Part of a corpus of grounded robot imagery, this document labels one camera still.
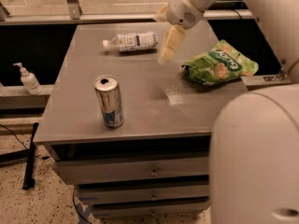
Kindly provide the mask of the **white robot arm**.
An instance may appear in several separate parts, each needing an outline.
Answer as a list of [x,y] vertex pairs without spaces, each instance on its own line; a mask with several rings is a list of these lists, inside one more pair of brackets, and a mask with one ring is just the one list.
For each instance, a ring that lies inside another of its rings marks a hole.
[[[218,0],[170,0],[160,63]],[[244,0],[290,80],[244,93],[218,115],[209,151],[212,224],[299,224],[299,0]]]

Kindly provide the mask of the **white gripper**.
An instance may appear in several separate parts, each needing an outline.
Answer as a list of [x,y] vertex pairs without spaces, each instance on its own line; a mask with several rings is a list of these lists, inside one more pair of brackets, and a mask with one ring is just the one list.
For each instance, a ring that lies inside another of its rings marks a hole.
[[168,5],[161,7],[153,16],[157,22],[169,22],[172,26],[165,35],[158,62],[161,65],[170,63],[182,45],[186,30],[203,18],[204,13],[190,0],[169,0]]

